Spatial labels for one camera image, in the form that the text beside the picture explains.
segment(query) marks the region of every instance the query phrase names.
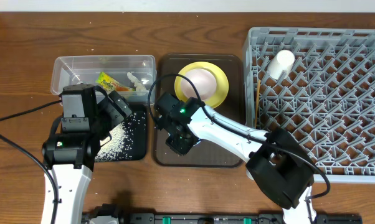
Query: dish rack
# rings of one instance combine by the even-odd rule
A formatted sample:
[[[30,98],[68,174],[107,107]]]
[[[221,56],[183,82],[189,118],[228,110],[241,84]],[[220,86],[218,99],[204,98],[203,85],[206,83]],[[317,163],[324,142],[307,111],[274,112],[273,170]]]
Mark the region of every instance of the dish rack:
[[[283,49],[295,63],[274,80]],[[375,30],[253,27],[243,52],[247,126],[261,80],[257,129],[289,131],[331,182],[375,183]]]

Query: transparent container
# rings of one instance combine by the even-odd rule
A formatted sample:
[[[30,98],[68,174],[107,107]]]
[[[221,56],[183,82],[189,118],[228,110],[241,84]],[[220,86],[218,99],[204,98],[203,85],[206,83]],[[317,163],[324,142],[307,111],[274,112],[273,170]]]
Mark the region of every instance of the transparent container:
[[[146,91],[119,91],[129,103],[147,105],[148,93],[151,84],[156,80],[156,62],[152,55],[92,55],[92,56],[64,56],[58,57],[55,61],[51,92],[59,95],[63,87],[76,84],[93,84],[101,72],[124,86],[135,89],[134,84],[127,77],[131,72],[139,81],[144,84]],[[151,104],[154,103],[156,92],[151,94]]]

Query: white cup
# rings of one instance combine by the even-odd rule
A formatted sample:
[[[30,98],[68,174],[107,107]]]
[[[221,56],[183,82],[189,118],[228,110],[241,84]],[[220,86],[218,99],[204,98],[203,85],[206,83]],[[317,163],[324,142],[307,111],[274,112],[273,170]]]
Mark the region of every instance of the white cup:
[[[283,72],[288,75],[293,67],[295,57],[289,50],[281,50],[268,65],[269,75],[278,80]]]

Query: snack package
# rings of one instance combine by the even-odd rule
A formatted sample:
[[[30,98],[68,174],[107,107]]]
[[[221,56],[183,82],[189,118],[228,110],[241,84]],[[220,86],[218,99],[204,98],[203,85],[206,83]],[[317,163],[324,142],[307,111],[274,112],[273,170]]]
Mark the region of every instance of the snack package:
[[[134,91],[134,89],[122,85],[104,72],[100,73],[96,83],[99,83],[106,91]]]

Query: wooden table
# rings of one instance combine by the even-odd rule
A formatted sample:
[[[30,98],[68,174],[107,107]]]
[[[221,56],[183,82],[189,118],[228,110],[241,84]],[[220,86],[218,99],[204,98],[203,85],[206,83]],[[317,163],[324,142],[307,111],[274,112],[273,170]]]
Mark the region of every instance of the wooden table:
[[[255,26],[375,29],[375,14],[302,13],[0,13],[0,117],[57,99],[50,93],[54,60],[63,55],[171,52],[234,54],[241,58]],[[2,122],[0,133],[42,159],[41,145],[59,105]],[[150,123],[149,141],[153,140]],[[324,190],[315,184],[314,192]],[[189,169],[142,161],[95,164],[84,211],[119,203],[128,211],[192,213],[281,212],[236,169]],[[375,223],[375,185],[333,184],[313,201],[318,212],[358,213]],[[0,223],[40,223],[44,174],[0,141]]]

